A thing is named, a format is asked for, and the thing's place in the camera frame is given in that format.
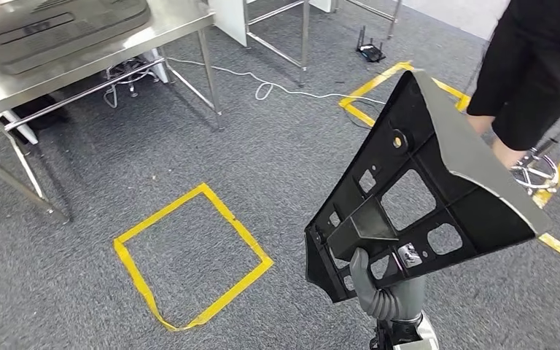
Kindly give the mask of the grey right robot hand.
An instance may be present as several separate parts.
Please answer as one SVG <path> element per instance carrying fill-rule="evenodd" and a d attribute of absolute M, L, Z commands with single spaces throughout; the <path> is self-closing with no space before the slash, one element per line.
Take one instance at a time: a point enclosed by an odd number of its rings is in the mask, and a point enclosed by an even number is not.
<path fill-rule="evenodd" d="M 370 277 L 368 253 L 355 249 L 349 270 L 360 307 L 368 315 L 384 321 L 414 322 L 421 318 L 425 301 L 423 276 L 377 289 Z"/>

